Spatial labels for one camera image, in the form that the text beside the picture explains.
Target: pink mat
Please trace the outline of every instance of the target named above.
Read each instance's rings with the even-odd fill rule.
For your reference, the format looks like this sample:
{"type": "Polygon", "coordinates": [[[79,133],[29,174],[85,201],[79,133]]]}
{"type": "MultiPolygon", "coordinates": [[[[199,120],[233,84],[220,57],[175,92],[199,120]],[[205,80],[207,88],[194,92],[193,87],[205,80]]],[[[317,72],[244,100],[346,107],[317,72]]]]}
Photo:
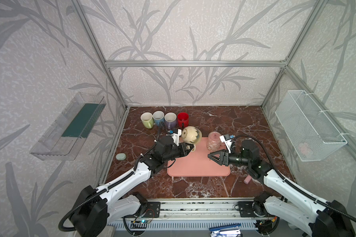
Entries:
{"type": "Polygon", "coordinates": [[[210,152],[206,144],[207,137],[202,137],[200,142],[195,145],[196,150],[185,157],[177,158],[173,166],[167,168],[167,174],[172,177],[228,176],[231,173],[229,166],[220,166],[207,157],[210,152]]]}

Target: leaf patterned wallpaper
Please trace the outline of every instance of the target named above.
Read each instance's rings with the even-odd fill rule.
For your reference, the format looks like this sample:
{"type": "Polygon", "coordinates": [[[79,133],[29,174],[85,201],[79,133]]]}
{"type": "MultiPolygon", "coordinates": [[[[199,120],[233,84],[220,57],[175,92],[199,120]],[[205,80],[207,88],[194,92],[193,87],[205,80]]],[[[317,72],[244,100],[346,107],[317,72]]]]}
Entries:
{"type": "MultiPolygon", "coordinates": [[[[356,140],[356,0],[328,1],[290,66],[356,140]]],[[[356,217],[356,161],[347,149],[302,162],[277,120],[274,112],[290,89],[298,88],[285,76],[265,113],[292,173],[303,187],[340,201],[356,217]]]]}
{"type": "MultiPolygon", "coordinates": [[[[315,0],[81,2],[106,60],[282,60],[315,0]]],[[[129,105],[259,105],[277,71],[112,68],[129,105]]]]}
{"type": "Polygon", "coordinates": [[[123,113],[69,1],[0,0],[0,236],[67,236],[57,223],[96,184],[123,113]],[[107,106],[76,159],[32,156],[78,91],[107,106]]]}

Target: wire mesh basket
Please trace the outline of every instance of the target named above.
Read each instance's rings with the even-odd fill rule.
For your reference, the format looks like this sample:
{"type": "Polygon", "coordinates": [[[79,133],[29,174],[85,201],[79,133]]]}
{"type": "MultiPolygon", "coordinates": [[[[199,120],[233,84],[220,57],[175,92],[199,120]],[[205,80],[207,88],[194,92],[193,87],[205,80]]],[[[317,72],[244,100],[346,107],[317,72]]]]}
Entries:
{"type": "Polygon", "coordinates": [[[322,160],[347,143],[304,90],[288,91],[276,115],[302,161],[322,160]]]}

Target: pink eraser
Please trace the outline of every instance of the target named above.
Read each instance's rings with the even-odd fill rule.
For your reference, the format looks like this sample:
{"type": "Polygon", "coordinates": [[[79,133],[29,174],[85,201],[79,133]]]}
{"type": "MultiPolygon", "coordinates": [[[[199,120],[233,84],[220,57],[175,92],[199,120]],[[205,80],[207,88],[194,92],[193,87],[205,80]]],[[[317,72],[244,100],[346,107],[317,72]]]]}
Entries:
{"type": "Polygon", "coordinates": [[[244,183],[248,184],[252,179],[252,176],[248,175],[245,179],[244,179],[244,183]]]}

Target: green mug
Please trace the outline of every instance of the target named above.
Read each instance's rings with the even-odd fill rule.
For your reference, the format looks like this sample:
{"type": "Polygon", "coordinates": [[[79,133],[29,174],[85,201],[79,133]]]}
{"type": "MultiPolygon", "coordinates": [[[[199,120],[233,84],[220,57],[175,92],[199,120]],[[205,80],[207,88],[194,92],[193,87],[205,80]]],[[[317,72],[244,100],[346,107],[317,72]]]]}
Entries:
{"type": "Polygon", "coordinates": [[[149,112],[143,113],[140,118],[141,118],[142,124],[143,124],[147,129],[153,128],[154,120],[153,120],[153,115],[152,115],[152,113],[149,113],[149,112]]]}

